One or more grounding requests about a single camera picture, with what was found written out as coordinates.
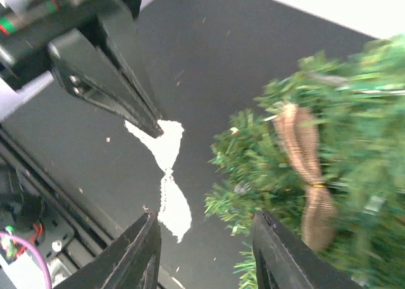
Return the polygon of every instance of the christmas wreath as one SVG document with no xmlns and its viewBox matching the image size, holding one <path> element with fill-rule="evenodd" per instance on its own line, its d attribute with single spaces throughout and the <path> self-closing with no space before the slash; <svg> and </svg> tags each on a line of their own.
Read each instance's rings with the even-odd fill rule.
<svg viewBox="0 0 405 289">
<path fill-rule="evenodd" d="M 206 215 L 249 235 L 270 211 L 321 258 L 365 288 L 405 288 L 405 36 L 347 61 L 321 52 L 272 81 L 231 117 L 211 161 L 226 175 Z M 256 288 L 251 250 L 235 265 Z"/>
</svg>

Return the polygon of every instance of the white wall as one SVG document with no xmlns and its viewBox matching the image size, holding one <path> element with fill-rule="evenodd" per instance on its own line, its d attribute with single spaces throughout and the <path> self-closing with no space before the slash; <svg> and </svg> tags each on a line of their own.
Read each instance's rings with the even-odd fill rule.
<svg viewBox="0 0 405 289">
<path fill-rule="evenodd" d="M 405 32 L 404 0 L 276 0 L 376 38 Z"/>
</svg>

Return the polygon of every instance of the artificial pine branch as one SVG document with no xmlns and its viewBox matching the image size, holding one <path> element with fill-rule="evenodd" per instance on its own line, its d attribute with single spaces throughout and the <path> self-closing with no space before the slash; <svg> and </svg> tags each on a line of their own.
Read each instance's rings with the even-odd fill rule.
<svg viewBox="0 0 405 289">
<path fill-rule="evenodd" d="M 321 181 L 339 212 L 332 224 L 336 237 L 319 255 L 368 288 L 403 288 L 405 37 L 371 42 L 347 62 L 319 53 L 299 66 L 291 77 L 269 83 L 256 100 L 271 114 L 283 102 L 313 113 L 309 125 L 319 130 Z M 211 162 L 226 180 L 207 196 L 206 213 L 219 215 L 234 234 L 248 235 L 251 214 L 267 210 L 302 235 L 307 178 L 290 166 L 288 151 L 265 119 L 242 111 L 231 118 L 236 131 L 215 137 Z M 298 144 L 308 143 L 304 131 L 296 127 Z M 313 166 L 307 169 L 313 174 Z"/>
</svg>

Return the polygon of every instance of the black surface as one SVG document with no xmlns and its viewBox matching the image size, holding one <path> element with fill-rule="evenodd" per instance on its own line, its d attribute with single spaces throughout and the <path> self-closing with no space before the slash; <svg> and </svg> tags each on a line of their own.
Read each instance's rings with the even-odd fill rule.
<svg viewBox="0 0 405 289">
<path fill-rule="evenodd" d="M 269 0 L 156 0 L 137 24 L 156 95 L 185 128 L 174 177 L 194 218 L 181 244 L 162 227 L 161 265 L 187 289 L 237 288 L 232 266 L 249 238 L 204 221 L 204 194 L 218 181 L 207 163 L 213 135 L 299 58 L 322 49 L 346 56 L 369 38 Z M 66 189 L 82 189 L 123 228 L 142 205 L 159 208 L 163 174 L 118 117 L 52 85 L 4 125 Z"/>
</svg>

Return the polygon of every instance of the black plastic part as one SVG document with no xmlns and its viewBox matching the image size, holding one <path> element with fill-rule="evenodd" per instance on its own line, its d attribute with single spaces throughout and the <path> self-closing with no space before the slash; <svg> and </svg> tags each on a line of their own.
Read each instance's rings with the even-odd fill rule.
<svg viewBox="0 0 405 289">
<path fill-rule="evenodd" d="M 117 229 L 109 224 L 107 218 L 103 219 L 103 226 L 108 231 L 101 228 L 94 219 L 102 219 L 103 213 L 93 210 L 91 204 L 87 204 L 87 210 L 92 211 L 90 217 L 84 212 L 69 195 L 66 194 L 53 180 L 39 167 L 30 156 L 19 148 L 1 130 L 0 127 L 0 156 L 13 168 L 21 170 L 26 174 L 27 182 L 25 187 L 30 191 L 37 191 L 47 203 L 51 204 L 67 220 L 69 225 L 75 229 L 76 238 L 94 256 L 100 254 L 111 242 Z"/>
<path fill-rule="evenodd" d="M 2 4 L 0 4 L 0 16 L 4 16 L 8 11 L 8 8 L 5 8 Z"/>
<path fill-rule="evenodd" d="M 35 0 L 34 4 L 45 0 Z M 139 14 L 141 0 L 88 0 L 79 6 L 64 6 L 12 35 L 0 32 L 0 77 L 14 90 L 46 72 L 50 67 L 47 44 L 73 28 L 95 20 L 97 14 L 128 9 L 132 19 Z M 9 13 L 4 9 L 1 16 Z"/>
<path fill-rule="evenodd" d="M 253 226 L 258 289 L 360 289 L 321 260 L 269 212 L 257 212 Z"/>
<path fill-rule="evenodd" d="M 17 172 L 8 165 L 0 167 L 0 229 L 12 226 L 29 232 L 44 212 L 41 197 L 24 190 Z"/>
<path fill-rule="evenodd" d="M 144 214 L 80 273 L 55 288 L 155 289 L 160 252 L 157 214 Z"/>
<path fill-rule="evenodd" d="M 35 243 L 47 260 L 53 259 L 59 251 L 52 248 L 52 243 L 59 241 L 62 249 L 72 240 L 75 230 L 52 205 L 44 202 L 40 195 L 31 193 L 33 188 L 25 176 L 17 175 L 12 170 L 9 170 L 8 174 L 10 182 L 7 186 L 16 185 L 14 190 L 17 191 L 18 187 L 21 190 L 19 194 L 0 195 L 0 201 L 9 206 L 13 202 L 20 203 L 21 209 L 18 211 L 11 209 L 11 214 L 16 215 L 15 218 L 9 224 L 4 224 L 5 221 L 2 221 L 1 228 L 4 229 L 10 225 L 14 228 L 15 235 L 28 240 L 35 233 L 33 224 L 41 223 L 44 231 Z"/>
<path fill-rule="evenodd" d="M 137 92 L 141 87 L 135 89 L 78 30 L 52 41 L 49 55 L 53 75 L 69 94 L 124 117 L 152 137 L 163 133 L 157 117 Z"/>
</svg>

